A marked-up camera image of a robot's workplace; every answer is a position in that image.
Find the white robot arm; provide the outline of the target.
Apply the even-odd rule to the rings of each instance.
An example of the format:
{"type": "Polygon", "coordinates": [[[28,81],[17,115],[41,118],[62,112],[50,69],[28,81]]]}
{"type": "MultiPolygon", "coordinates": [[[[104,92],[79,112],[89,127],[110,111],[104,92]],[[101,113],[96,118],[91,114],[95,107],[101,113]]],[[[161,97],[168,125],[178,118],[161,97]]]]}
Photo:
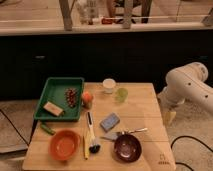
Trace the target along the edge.
{"type": "Polygon", "coordinates": [[[205,84],[207,78],[208,69],[200,62],[174,68],[166,74],[166,86],[157,95],[165,126],[171,124],[176,116],[175,108],[186,99],[213,114],[213,87],[205,84]]]}

